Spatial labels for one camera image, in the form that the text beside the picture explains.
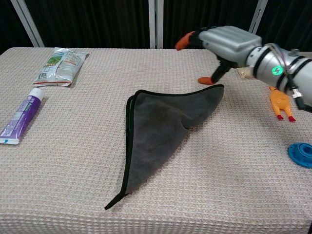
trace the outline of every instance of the yellow rubber chicken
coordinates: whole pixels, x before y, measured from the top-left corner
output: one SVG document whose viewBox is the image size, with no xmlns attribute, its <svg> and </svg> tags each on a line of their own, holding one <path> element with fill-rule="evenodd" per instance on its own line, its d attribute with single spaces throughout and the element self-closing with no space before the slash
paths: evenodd
<svg viewBox="0 0 312 234">
<path fill-rule="evenodd" d="M 274 88 L 273 86 L 270 86 L 271 94 L 270 94 L 270 100 L 272 108 L 279 120 L 283 120 L 284 118 L 281 116 L 281 110 L 285 111 L 286 115 L 288 116 L 288 119 L 290 122 L 295 122 L 291 111 L 291 104 L 289 102 L 288 96 L 279 91 L 278 89 Z"/>
</svg>

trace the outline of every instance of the blue lid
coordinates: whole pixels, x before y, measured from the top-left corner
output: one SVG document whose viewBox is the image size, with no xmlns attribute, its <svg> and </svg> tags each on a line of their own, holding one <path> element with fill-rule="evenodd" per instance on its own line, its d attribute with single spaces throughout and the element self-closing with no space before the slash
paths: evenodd
<svg viewBox="0 0 312 234">
<path fill-rule="evenodd" d="M 307 143 L 292 144 L 288 148 L 288 155 L 298 165 L 312 168 L 312 145 Z"/>
</svg>

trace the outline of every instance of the purple toothpaste tube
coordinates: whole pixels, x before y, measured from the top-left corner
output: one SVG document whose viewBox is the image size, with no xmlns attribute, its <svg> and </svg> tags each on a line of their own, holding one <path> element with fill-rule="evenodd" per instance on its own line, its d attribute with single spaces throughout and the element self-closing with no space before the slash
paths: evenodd
<svg viewBox="0 0 312 234">
<path fill-rule="evenodd" d="M 44 92 L 41 89 L 32 89 L 0 133 L 0 143 L 17 145 L 20 142 L 22 134 L 40 107 L 43 97 Z"/>
</svg>

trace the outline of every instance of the plastic bag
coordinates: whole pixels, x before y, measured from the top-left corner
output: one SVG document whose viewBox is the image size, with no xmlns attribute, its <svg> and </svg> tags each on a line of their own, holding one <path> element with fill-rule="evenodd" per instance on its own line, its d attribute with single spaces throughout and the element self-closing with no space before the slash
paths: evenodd
<svg viewBox="0 0 312 234">
<path fill-rule="evenodd" d="M 55 47 L 53 55 L 42 68 L 34 85 L 68 86 L 81 68 L 88 53 Z"/>
</svg>

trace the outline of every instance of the table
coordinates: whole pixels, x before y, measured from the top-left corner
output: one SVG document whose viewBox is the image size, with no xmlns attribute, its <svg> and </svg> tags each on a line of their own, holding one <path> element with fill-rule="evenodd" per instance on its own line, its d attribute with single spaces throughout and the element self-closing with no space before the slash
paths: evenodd
<svg viewBox="0 0 312 234">
<path fill-rule="evenodd" d="M 125 106 L 137 90 L 183 94 L 218 66 L 208 50 L 77 49 L 90 55 L 70 87 L 46 96 L 19 145 L 0 145 L 0 232 L 306 234 L 312 170 L 287 148 L 312 142 L 312 116 L 278 121 L 268 85 L 232 69 L 212 116 L 171 159 L 109 210 L 125 164 Z M 4 127 L 53 48 L 0 56 Z M 303 53 L 312 57 L 312 53 Z"/>
</svg>

